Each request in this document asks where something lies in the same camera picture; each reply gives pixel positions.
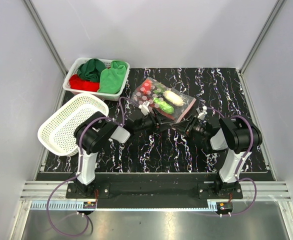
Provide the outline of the clear zip top bag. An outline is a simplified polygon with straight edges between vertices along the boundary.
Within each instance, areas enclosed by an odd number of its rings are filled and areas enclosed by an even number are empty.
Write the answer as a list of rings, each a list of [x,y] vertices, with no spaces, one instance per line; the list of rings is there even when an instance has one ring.
[[[175,88],[167,87],[163,83],[157,81],[156,79],[148,77],[146,80],[152,81],[151,93],[150,94],[143,94],[140,91],[140,87],[142,86],[142,84],[141,84],[133,92],[133,94],[131,96],[131,100],[134,101],[138,105],[141,102],[143,103],[144,101],[149,101],[149,110],[150,111],[160,110],[159,108],[155,108],[154,98],[160,98],[160,99],[164,100],[166,103],[168,103],[169,105],[171,105],[174,108],[174,113],[172,113],[171,115],[173,115],[175,117],[175,120],[176,120],[175,123],[179,123],[185,117],[185,115],[188,114],[188,112],[191,110],[191,108],[193,107],[193,105],[196,102],[196,99],[194,97],[186,95],[184,93],[181,93],[180,91],[176,90]],[[165,91],[172,91],[172,92],[176,93],[177,95],[179,95],[183,99],[183,102],[184,102],[183,106],[175,106],[174,104],[172,104],[171,102],[166,100],[166,98],[163,96],[163,93]]]

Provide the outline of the red lobster toy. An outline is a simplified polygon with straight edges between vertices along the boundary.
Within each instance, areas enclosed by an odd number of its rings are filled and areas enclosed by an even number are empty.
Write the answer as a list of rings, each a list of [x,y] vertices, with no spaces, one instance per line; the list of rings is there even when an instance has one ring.
[[[164,111],[162,111],[160,109],[157,109],[156,112],[159,113],[159,114],[161,114],[161,115],[163,115],[163,116],[165,116],[168,119],[171,119],[174,122],[176,121],[176,119],[175,119],[175,117],[173,115],[168,114],[168,113],[166,113],[166,112],[164,112]]]

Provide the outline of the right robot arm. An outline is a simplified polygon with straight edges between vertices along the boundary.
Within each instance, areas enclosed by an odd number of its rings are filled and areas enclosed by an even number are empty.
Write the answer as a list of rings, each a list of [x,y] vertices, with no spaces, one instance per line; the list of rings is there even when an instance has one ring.
[[[260,146],[263,141],[258,127],[243,115],[211,117],[206,122],[192,115],[173,124],[172,128],[198,141],[206,154],[227,150],[223,166],[209,187],[209,191],[218,198],[227,198],[238,190],[244,163],[252,154],[253,147]]]

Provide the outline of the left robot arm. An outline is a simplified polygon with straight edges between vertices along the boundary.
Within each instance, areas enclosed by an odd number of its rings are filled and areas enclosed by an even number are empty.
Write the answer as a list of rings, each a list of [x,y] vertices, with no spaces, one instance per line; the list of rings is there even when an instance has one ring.
[[[156,110],[140,119],[129,118],[123,126],[100,111],[92,114],[73,133],[79,150],[78,173],[74,180],[77,192],[83,198],[89,198],[94,194],[97,156],[110,139],[124,144],[137,133],[162,132],[169,129],[174,122]]]

